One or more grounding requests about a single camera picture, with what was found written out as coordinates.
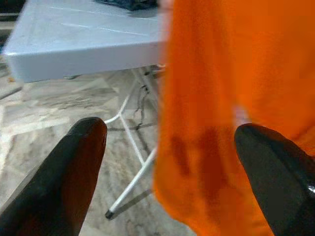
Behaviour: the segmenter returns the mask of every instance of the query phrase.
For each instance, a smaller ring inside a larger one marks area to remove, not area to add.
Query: white table
[[[15,80],[34,82],[132,69],[135,80],[117,115],[141,162],[141,169],[106,213],[111,218],[126,195],[153,162],[156,148],[144,161],[123,117],[137,83],[146,84],[157,103],[158,96],[146,76],[147,66],[160,61],[167,34],[164,15],[157,9],[130,12],[93,0],[28,0],[11,34],[4,55]]]

